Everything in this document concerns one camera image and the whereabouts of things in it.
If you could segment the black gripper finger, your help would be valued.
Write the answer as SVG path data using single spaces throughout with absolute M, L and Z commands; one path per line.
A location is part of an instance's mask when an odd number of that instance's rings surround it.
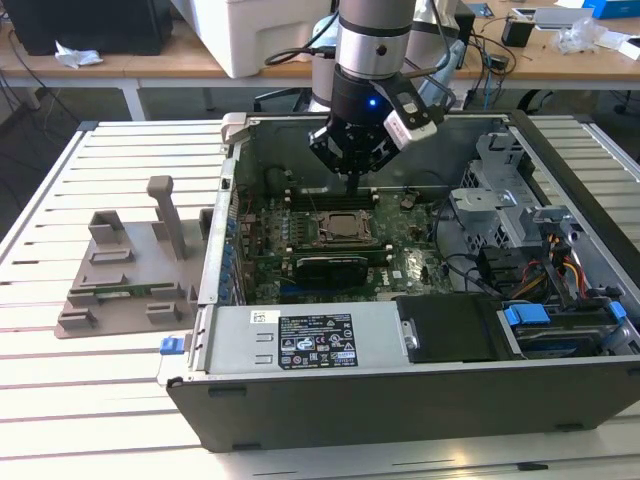
M 333 136 L 332 123 L 327 122 L 309 134 L 312 153 L 334 174 L 344 178 L 347 194 L 354 193 L 353 162 Z
M 353 155 L 353 191 L 358 189 L 362 176 L 381 170 L 399 153 L 398 147 L 384 126 L 358 127 Z

